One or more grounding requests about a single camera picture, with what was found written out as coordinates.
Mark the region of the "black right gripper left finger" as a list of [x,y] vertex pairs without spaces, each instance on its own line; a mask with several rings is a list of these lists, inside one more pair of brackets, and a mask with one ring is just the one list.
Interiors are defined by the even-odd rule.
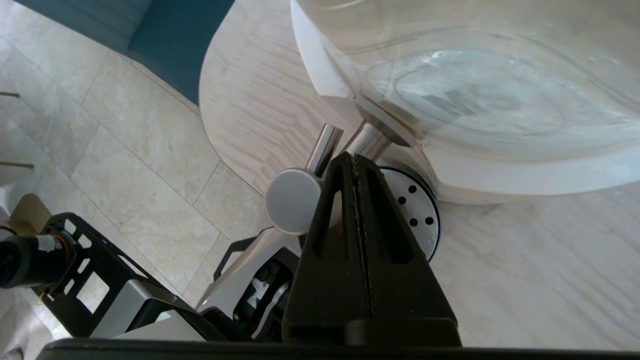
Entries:
[[372,346],[370,161],[344,152],[330,162],[288,297],[283,339]]

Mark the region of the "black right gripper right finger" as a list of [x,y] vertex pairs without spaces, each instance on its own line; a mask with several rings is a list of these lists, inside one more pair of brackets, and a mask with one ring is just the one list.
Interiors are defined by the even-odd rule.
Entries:
[[372,344],[459,347],[457,317],[429,264],[441,237],[434,199],[414,178],[367,160]]

